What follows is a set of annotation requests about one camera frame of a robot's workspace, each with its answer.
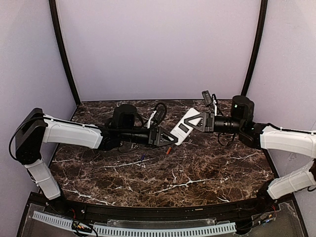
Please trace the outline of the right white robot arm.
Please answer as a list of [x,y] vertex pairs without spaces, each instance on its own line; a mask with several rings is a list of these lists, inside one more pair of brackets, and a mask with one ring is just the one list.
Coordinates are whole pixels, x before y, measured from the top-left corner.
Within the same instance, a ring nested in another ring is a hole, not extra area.
[[271,123],[253,122],[254,102],[237,95],[232,98],[230,116],[221,116],[218,109],[184,119],[184,124],[203,133],[237,134],[246,146],[259,150],[281,150],[312,159],[303,167],[283,177],[268,181],[257,193],[276,200],[316,184],[316,133],[277,127]]

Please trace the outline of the white remote control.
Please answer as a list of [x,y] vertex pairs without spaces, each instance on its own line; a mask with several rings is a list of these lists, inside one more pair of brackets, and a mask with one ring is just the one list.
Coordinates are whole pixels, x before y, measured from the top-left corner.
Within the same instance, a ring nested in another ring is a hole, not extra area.
[[193,130],[191,126],[185,125],[184,120],[199,114],[199,111],[194,108],[190,108],[180,119],[180,121],[175,125],[175,127],[170,132],[172,135],[178,138],[178,142],[175,143],[175,145],[180,146]]

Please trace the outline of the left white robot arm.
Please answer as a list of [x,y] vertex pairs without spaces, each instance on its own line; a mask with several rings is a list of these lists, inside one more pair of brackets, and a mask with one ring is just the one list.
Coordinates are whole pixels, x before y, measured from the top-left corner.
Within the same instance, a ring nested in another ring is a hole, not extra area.
[[9,154],[27,169],[45,197],[55,200],[62,196],[62,190],[42,160],[42,143],[70,144],[100,151],[119,148],[123,142],[149,148],[175,144],[178,138],[160,126],[166,116],[166,106],[157,105],[162,109],[155,109],[144,122],[135,106],[122,104],[114,109],[113,116],[103,126],[57,119],[34,108],[12,135]]

